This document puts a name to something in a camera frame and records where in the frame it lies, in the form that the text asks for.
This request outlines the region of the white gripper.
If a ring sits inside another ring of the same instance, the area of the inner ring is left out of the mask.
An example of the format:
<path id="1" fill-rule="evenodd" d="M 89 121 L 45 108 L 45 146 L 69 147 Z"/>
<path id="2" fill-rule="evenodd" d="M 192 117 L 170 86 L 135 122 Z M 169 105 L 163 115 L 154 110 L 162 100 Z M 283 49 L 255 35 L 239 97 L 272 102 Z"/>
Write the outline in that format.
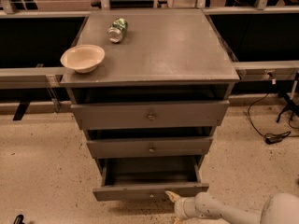
<path id="1" fill-rule="evenodd" d="M 174 224 L 183 224 L 182 220 L 197 217 L 195 199 L 193 197 L 180 197 L 173 191 L 167 190 L 166 195 L 174 204 Z"/>

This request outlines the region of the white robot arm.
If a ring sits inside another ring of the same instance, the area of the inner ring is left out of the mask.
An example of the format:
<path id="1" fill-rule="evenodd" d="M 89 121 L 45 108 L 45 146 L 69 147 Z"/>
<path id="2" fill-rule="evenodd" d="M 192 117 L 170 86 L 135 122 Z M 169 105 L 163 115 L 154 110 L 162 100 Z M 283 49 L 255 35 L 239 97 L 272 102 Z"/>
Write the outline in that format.
<path id="1" fill-rule="evenodd" d="M 228 224 L 299 224 L 299 197 L 289 193 L 270 196 L 260 212 L 225 204 L 208 192 L 192 197 L 182 197 L 171 190 L 165 193 L 174 204 L 174 224 L 192 218 L 222 219 Z"/>

